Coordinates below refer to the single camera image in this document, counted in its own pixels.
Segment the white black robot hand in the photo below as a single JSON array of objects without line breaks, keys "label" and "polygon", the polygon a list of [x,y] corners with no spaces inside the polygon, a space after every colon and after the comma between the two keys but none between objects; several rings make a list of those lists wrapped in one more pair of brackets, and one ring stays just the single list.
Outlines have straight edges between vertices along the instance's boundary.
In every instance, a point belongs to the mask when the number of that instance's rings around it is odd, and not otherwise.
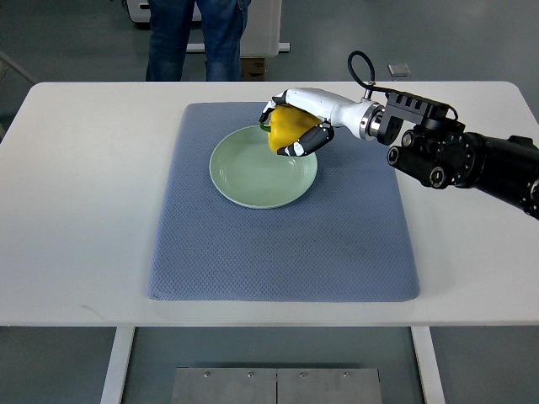
[{"label": "white black robot hand", "polygon": [[357,138],[373,140],[377,136],[384,108],[368,98],[355,102],[335,93],[316,88],[289,88],[274,96],[264,107],[259,123],[270,122],[270,113],[278,105],[289,105],[318,117],[322,123],[312,127],[292,145],[276,154],[304,157],[334,138],[334,130],[345,127]]}]

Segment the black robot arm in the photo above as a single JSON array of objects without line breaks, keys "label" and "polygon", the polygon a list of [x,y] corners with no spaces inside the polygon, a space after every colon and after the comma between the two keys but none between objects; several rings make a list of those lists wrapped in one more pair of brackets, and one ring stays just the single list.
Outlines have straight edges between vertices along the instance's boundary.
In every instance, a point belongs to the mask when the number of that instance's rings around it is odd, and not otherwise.
[{"label": "black robot arm", "polygon": [[457,117],[448,117],[449,104],[378,87],[374,72],[358,83],[366,97],[380,92],[387,98],[363,132],[388,146],[390,166],[425,187],[478,189],[538,217],[538,148],[531,138],[467,132]]}]

